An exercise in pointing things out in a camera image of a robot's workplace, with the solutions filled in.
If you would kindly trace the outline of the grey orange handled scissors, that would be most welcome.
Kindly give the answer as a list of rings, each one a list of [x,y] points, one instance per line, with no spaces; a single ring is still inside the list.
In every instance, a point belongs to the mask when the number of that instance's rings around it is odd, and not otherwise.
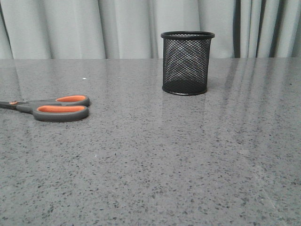
[[[65,96],[27,102],[1,101],[0,107],[30,113],[34,119],[47,122],[71,122],[89,115],[90,99],[85,95]]]

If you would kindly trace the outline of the black mesh pen bucket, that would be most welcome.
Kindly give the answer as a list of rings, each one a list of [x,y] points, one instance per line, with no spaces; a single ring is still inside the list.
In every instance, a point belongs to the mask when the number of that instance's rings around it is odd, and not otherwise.
[[[163,39],[163,91],[182,96],[207,92],[212,32],[172,31]]]

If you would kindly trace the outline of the grey pleated curtain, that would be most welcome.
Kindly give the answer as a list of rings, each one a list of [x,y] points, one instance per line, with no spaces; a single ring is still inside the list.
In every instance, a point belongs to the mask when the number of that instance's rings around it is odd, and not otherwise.
[[[299,57],[298,0],[3,0],[1,59],[161,58],[161,33],[213,32],[213,58]]]

